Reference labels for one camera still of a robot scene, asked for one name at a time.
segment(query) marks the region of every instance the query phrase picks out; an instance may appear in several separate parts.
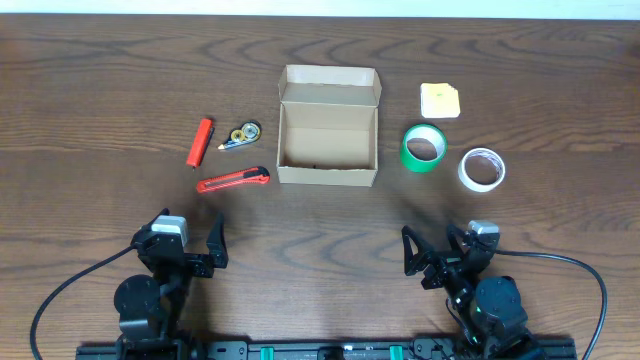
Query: cardboard box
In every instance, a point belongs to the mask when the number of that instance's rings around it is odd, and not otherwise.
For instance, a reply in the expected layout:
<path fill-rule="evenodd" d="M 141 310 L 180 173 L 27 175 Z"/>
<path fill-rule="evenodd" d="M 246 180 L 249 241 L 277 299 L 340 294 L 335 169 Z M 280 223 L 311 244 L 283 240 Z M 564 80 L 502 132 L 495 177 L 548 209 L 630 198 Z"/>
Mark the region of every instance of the cardboard box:
<path fill-rule="evenodd" d="M 280 182 L 371 186 L 382 91 L 376 71 L 287 65 L 278 88 Z"/>

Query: red object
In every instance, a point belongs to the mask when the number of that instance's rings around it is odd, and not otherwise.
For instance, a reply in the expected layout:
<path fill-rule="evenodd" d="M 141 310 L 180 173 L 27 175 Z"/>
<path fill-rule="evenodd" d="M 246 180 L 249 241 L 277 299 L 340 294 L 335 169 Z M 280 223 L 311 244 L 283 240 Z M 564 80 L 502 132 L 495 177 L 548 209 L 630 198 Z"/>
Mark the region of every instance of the red object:
<path fill-rule="evenodd" d="M 196 185 L 196 190 L 203 194 L 241 184 L 266 184 L 269 179 L 271 179 L 269 171 L 262 166 L 256 166 L 251 169 L 202 180 Z"/>
<path fill-rule="evenodd" d="M 191 151 L 187 157 L 187 165 L 192 166 L 194 169 L 200 166 L 202 163 L 202 157 L 204 152 L 209 146 L 209 141 L 213 135 L 213 121 L 210 119 L 202 119 L 200 121 L 200 127 L 196 137 L 193 139 L 193 145 L 191 145 Z"/>

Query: roll of tape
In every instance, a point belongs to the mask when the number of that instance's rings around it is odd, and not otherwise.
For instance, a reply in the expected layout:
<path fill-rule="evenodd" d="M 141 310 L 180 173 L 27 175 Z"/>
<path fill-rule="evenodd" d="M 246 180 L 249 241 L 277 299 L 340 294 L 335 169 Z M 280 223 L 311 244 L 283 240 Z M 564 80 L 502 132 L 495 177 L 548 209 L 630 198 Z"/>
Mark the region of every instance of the roll of tape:
<path fill-rule="evenodd" d="M 409 140 L 425 139 L 430 142 L 436 149 L 436 158 L 433 160 L 422 160 L 413 156 L 407 146 Z M 413 172 L 429 172 L 436 167 L 447 153 L 447 138 L 440 129 L 431 125 L 416 125 L 409 129 L 402 140 L 402 149 L 400 150 L 400 160 L 407 169 Z"/>
<path fill-rule="evenodd" d="M 474 156 L 480 156 L 485 159 L 491 161 L 493 166 L 496 168 L 496 181 L 492 184 L 480 184 L 473 181 L 469 175 L 467 174 L 466 164 L 467 160 Z M 460 177 L 460 181 L 468 187 L 469 189 L 475 192 L 487 192 L 493 190 L 496 186 L 500 185 L 502 180 L 504 180 L 504 176 L 507 173 L 507 167 L 502 161 L 502 158 L 495 153 L 493 150 L 485 149 L 485 148 L 476 148 L 471 149 L 467 152 L 462 161 L 460 161 L 460 165 L 458 165 L 458 177 Z"/>

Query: yellow sticky note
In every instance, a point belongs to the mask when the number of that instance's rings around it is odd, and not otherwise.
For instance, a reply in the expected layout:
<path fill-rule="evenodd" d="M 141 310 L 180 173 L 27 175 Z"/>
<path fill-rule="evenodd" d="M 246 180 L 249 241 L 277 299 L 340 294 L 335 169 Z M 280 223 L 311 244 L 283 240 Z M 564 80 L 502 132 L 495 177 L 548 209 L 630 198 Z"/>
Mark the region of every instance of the yellow sticky note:
<path fill-rule="evenodd" d="M 420 109 L 425 118 L 456 118 L 460 115 L 458 90 L 447 83 L 422 84 Z"/>

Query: wooden table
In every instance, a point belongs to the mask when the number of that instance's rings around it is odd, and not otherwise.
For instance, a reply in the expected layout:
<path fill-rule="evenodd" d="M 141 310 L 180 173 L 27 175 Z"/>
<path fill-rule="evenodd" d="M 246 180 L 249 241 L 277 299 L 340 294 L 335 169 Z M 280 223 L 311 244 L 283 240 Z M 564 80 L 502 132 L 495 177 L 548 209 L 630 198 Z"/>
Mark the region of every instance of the wooden table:
<path fill-rule="evenodd" d="M 632 22 L 316 19 L 210 16 L 0 16 L 0 347 L 31 357 L 47 295 L 129 244 L 160 209 L 187 218 L 188 250 L 224 212 L 231 258 L 194 281 L 184 325 L 267 339 L 402 338 L 454 333 L 445 292 L 405 277 L 400 229 L 444 248 L 444 227 L 500 225 L 501 248 L 554 252 L 602 274 L 609 312 L 593 359 L 640 352 L 640 27 Z M 371 188 L 280 185 L 276 84 L 285 64 L 374 67 L 380 171 Z M 449 152 L 407 171 L 404 132 L 425 122 L 419 85 L 449 82 L 462 114 L 434 120 Z M 209 149 L 185 165 L 199 120 L 218 145 L 248 119 L 254 146 Z M 465 150 L 507 164 L 487 194 L 459 183 Z M 206 196 L 195 183 L 264 165 L 273 180 Z M 113 293 L 147 273 L 133 254 L 86 276 L 45 312 L 46 359 L 119 335 Z M 571 265 L 497 256 L 536 334 L 572 336 L 582 354 L 600 292 Z"/>

